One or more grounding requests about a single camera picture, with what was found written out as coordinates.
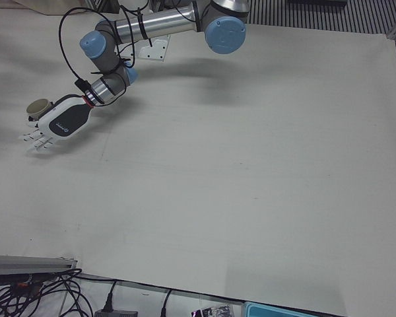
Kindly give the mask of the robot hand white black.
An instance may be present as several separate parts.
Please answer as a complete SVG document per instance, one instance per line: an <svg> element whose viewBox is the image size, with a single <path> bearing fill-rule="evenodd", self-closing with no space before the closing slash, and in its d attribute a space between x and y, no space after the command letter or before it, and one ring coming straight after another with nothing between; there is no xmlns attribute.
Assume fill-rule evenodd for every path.
<svg viewBox="0 0 396 317"><path fill-rule="evenodd" d="M32 131L18 138L29 144L29 151L45 151L81 131L94 105L85 96L66 95L52 102L41 98L26 108L26 124Z"/></svg>

